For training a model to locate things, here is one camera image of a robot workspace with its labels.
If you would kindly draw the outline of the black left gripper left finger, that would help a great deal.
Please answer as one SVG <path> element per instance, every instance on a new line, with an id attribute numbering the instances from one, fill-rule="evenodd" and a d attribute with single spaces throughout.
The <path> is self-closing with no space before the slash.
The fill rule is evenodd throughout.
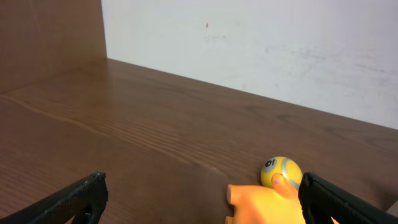
<path id="1" fill-rule="evenodd" d="M 94 172 L 1 219 L 1 224 L 98 223 L 106 208 L 106 174 Z"/>

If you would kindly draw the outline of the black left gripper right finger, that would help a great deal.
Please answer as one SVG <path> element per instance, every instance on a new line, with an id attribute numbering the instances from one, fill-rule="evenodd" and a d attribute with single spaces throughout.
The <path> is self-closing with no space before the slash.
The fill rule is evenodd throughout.
<path id="1" fill-rule="evenodd" d="M 318 175 L 303 175 L 298 198 L 306 224 L 397 224 L 397 217 Z"/>

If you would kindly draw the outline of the yellow grey toy ball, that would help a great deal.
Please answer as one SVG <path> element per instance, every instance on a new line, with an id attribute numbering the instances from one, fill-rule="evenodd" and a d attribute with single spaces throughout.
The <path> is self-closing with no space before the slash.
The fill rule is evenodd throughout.
<path id="1" fill-rule="evenodd" d="M 283 156 L 275 156 L 268 159 L 260 173 L 262 185 L 272 188 L 272 176 L 276 173 L 282 174 L 290 185 L 297 190 L 299 189 L 303 173 L 296 162 Z"/>

